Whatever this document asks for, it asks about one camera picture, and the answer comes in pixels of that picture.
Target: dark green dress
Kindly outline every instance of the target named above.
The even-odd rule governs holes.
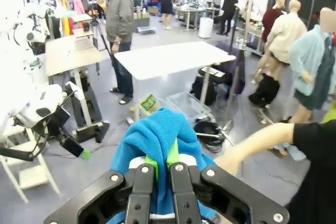
[[[331,75],[335,64],[335,54],[332,39],[328,36],[324,40],[324,54],[319,66],[313,92],[307,96],[295,90],[294,97],[308,110],[321,110],[328,98]]]

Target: gray jacket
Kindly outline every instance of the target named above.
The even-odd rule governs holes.
[[[106,20],[107,40],[114,42],[116,37],[123,42],[132,41],[133,33],[133,0],[111,0]]]

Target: man in gray jacket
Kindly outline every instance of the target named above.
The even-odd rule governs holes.
[[[114,57],[117,52],[131,50],[133,0],[111,0],[107,11],[106,33],[112,52],[112,65],[117,78],[117,87],[110,90],[112,93],[122,93],[124,97],[120,104],[127,104],[133,98],[132,75]]]

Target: white step ladder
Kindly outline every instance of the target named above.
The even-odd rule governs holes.
[[[32,151],[36,145],[36,141],[33,135],[33,132],[31,129],[25,129],[21,126],[12,126],[12,124],[9,122],[7,125],[3,137],[12,136],[18,133],[22,133],[26,131],[29,142],[26,142],[24,144],[19,144],[16,146],[11,147],[11,149],[19,150],[19,151]],[[34,154],[36,154],[39,151],[39,148],[37,147],[34,150]],[[10,170],[11,166],[19,165],[22,163],[25,163],[25,161],[16,159],[16,158],[9,158],[0,156],[0,162],[5,168],[6,173],[8,174],[11,182],[13,183],[15,189],[19,193],[20,197],[25,203],[28,203],[29,200],[27,199],[26,195],[24,194],[23,190],[31,187],[35,187],[38,185],[42,185],[45,183],[51,183],[52,188],[54,191],[60,195],[60,191],[54,181],[54,178],[52,177],[47,164],[45,160],[42,157],[42,154],[39,154],[37,156],[37,159],[39,161],[39,165],[33,166],[31,168],[21,170],[19,172],[19,180],[17,181],[14,174]]]

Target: red sweater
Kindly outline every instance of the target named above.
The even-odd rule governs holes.
[[[262,33],[261,37],[264,43],[267,42],[267,37],[271,32],[275,20],[282,14],[283,12],[279,9],[269,9],[265,12],[262,20],[262,24],[264,25],[264,32]]]

